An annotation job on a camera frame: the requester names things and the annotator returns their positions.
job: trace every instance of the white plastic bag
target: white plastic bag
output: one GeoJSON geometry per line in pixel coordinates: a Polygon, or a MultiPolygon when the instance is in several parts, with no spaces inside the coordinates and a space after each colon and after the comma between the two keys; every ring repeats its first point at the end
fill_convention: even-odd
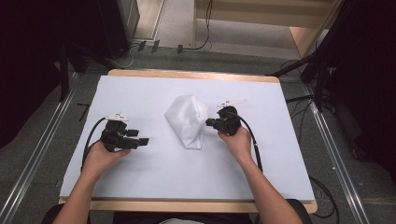
{"type": "Polygon", "coordinates": [[[186,149],[201,149],[207,120],[205,104],[197,101],[194,95],[179,96],[165,116],[186,149]]]}

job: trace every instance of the metal rail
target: metal rail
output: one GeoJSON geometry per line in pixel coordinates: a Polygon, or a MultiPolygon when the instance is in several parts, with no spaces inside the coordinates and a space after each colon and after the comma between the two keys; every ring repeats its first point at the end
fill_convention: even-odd
{"type": "MultiPolygon", "coordinates": [[[[314,94],[309,84],[304,84],[304,91],[306,94],[314,94]]],[[[370,221],[364,210],[361,197],[359,196],[359,193],[357,192],[355,185],[349,176],[347,168],[345,167],[338,151],[337,145],[334,143],[332,134],[329,130],[329,127],[327,126],[325,118],[318,111],[315,104],[311,104],[310,107],[356,222],[359,224],[369,224],[370,221]]]]}
{"type": "Polygon", "coordinates": [[[11,192],[7,197],[7,201],[0,212],[0,223],[11,223],[12,218],[14,218],[15,213],[17,212],[25,193],[28,190],[33,180],[33,177],[35,176],[35,172],[37,171],[38,166],[40,165],[47,152],[51,139],[53,135],[55,135],[58,126],[61,123],[62,118],[64,117],[64,113],[73,98],[77,82],[78,74],[74,73],[70,79],[70,92],[66,95],[65,100],[59,103],[56,107],[55,112],[53,113],[49,121],[49,124],[47,125],[45,131],[41,135],[40,140],[35,146],[35,150],[33,151],[20,177],[18,178],[17,182],[15,183],[14,187],[12,188],[11,192]]]}

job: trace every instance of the wooden table edge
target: wooden table edge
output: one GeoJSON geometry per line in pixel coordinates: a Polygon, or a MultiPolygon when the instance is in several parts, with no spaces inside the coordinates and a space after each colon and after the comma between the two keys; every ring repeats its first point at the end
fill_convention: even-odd
{"type": "MultiPolygon", "coordinates": [[[[67,198],[61,197],[59,203],[67,198]]],[[[309,214],[318,210],[317,201],[302,202],[309,214]]],[[[202,213],[258,213],[256,204],[242,202],[203,202],[203,201],[128,201],[128,200],[92,200],[91,210],[136,211],[136,212],[202,212],[202,213]]]]}
{"type": "Polygon", "coordinates": [[[123,70],[113,69],[108,72],[114,77],[171,77],[171,78],[195,78],[210,80],[230,80],[230,81],[253,81],[253,82],[273,82],[279,83],[277,77],[267,77],[259,75],[239,75],[227,73],[209,72],[182,72],[171,70],[123,70]]]}

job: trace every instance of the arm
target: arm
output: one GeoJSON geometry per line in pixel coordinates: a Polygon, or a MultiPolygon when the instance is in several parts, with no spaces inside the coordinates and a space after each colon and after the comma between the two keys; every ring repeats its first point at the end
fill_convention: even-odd
{"type": "Polygon", "coordinates": [[[262,223],[302,223],[300,217],[262,174],[251,158],[251,138],[247,129],[240,127],[233,136],[219,133],[245,173],[259,210],[262,223]]]}
{"type": "Polygon", "coordinates": [[[96,181],[113,163],[130,152],[130,149],[108,152],[101,141],[95,143],[88,153],[76,185],[53,223],[86,224],[96,181]]]}

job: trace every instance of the person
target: person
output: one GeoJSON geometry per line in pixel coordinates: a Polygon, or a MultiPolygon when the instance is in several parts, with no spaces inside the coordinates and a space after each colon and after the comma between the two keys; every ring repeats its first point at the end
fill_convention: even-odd
{"type": "MultiPolygon", "coordinates": [[[[302,205],[299,207],[299,209],[304,210],[303,215],[301,215],[302,211],[298,211],[298,209],[296,210],[295,206],[292,206],[292,203],[285,200],[257,167],[251,157],[251,137],[246,128],[240,127],[233,136],[219,132],[219,137],[225,142],[228,149],[241,166],[252,191],[262,223],[297,224],[303,223],[303,219],[309,219],[309,217],[306,217],[307,213],[304,210],[304,207],[302,205]]],[[[88,157],[85,160],[81,175],[78,178],[67,202],[57,206],[58,211],[55,213],[56,217],[54,218],[53,223],[89,223],[90,202],[96,181],[107,169],[111,167],[112,164],[114,164],[118,159],[130,154],[130,152],[130,149],[108,152],[104,144],[100,141],[92,145],[88,157]]],[[[53,214],[53,211],[48,212],[44,220],[51,219],[50,216],[54,217],[53,214]]],[[[165,223],[165,220],[171,220],[172,217],[177,217],[178,220],[187,219],[199,221],[189,223],[251,223],[248,218],[248,214],[153,214],[116,212],[113,220],[115,223],[149,223],[149,220],[154,220],[152,223],[165,223]]]]}

